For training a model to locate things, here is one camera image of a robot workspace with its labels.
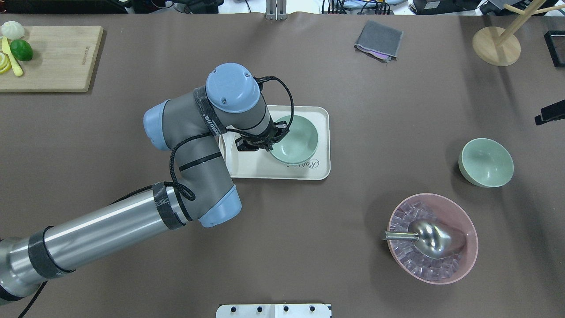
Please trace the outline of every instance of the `green lime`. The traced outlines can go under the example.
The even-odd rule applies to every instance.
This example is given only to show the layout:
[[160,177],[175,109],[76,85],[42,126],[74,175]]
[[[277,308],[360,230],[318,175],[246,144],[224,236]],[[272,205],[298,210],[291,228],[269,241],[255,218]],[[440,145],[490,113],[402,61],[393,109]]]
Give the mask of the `green lime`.
[[32,47],[24,40],[13,40],[10,43],[12,55],[20,61],[29,61],[33,58]]

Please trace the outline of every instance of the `robotic arm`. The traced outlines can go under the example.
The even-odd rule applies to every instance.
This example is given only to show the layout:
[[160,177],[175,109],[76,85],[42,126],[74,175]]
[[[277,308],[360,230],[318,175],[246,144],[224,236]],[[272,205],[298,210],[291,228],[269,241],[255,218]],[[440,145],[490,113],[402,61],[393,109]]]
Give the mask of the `robotic arm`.
[[156,183],[150,190],[28,238],[0,240],[0,305],[189,221],[212,227],[236,216],[240,198],[214,136],[233,126],[242,136],[236,141],[238,150],[269,151],[286,135],[292,119],[288,125],[274,123],[261,98],[262,83],[270,79],[274,78],[255,79],[235,63],[223,64],[209,74],[205,86],[148,110],[147,136],[158,149],[172,150],[172,186]]

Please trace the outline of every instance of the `bowl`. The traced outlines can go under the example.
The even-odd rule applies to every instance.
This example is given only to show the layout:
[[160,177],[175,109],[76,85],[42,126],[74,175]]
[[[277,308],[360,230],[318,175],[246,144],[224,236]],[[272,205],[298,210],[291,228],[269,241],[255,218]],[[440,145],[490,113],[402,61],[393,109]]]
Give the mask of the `bowl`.
[[[285,116],[277,120],[290,120]],[[286,165],[299,165],[308,161],[318,148],[318,131],[308,119],[294,115],[290,131],[278,143],[273,145],[271,155]]]
[[390,253],[394,257],[394,260],[400,265],[402,269],[404,269],[408,274],[421,280],[423,282],[434,284],[434,285],[446,285],[450,283],[457,282],[465,277],[477,260],[477,255],[479,254],[479,239],[477,238],[477,231],[475,230],[475,226],[469,216],[465,213],[465,211],[457,205],[457,203],[451,201],[450,199],[437,195],[437,194],[417,194],[408,197],[404,201],[400,202],[400,204],[394,209],[392,216],[390,217],[389,225],[387,230],[393,231],[396,229],[391,228],[391,224],[393,223],[393,218],[398,217],[399,211],[402,211],[402,208],[408,205],[416,205],[418,203],[422,203],[435,214],[437,217],[437,221],[443,223],[445,225],[451,226],[454,229],[457,229],[465,234],[466,243],[463,247],[463,250],[459,253],[460,259],[458,260],[458,269],[454,272],[450,277],[441,278],[439,280],[430,280],[430,279],[423,279],[418,277],[415,273],[411,271],[409,264],[407,263],[406,259],[403,258],[404,262],[400,260],[400,257],[394,252],[393,243],[394,241],[389,240],[388,246],[390,249]]
[[506,148],[498,142],[478,138],[463,147],[459,156],[459,170],[475,186],[495,188],[512,179],[514,162]]

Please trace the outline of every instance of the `brown table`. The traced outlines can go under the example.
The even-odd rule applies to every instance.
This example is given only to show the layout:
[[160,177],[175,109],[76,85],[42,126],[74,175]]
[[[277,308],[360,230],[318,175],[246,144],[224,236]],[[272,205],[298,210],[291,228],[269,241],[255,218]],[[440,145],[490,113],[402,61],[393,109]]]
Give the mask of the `brown table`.
[[[236,179],[243,210],[226,224],[170,231],[47,284],[28,317],[214,317],[218,304],[325,302],[334,317],[565,316],[565,122],[534,125],[565,98],[543,35],[517,33],[520,59],[483,62],[471,38],[512,18],[467,16],[6,15],[24,25],[102,25],[87,93],[0,96],[0,235],[25,237],[169,180],[168,153],[144,112],[203,85],[224,62],[276,75],[297,105],[331,117],[323,181]],[[399,59],[355,51],[365,21],[405,31]],[[267,84],[269,104],[288,104]],[[502,188],[456,168],[476,137],[502,143],[515,175]],[[421,192],[457,202],[479,257],[461,281],[422,283],[378,240],[394,207]],[[0,308],[14,317],[29,298]]]

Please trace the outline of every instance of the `light green bowl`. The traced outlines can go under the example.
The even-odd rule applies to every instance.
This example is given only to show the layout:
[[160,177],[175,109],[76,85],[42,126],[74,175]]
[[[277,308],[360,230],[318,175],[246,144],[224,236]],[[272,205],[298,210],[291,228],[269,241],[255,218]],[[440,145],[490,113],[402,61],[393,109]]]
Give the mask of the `light green bowl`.
[[[277,120],[288,121],[290,116]],[[318,131],[308,119],[294,115],[290,131],[278,143],[273,145],[271,155],[287,165],[299,165],[308,161],[318,147]]]
[[459,156],[459,170],[475,186],[502,187],[512,179],[514,162],[498,142],[478,138],[463,147]]

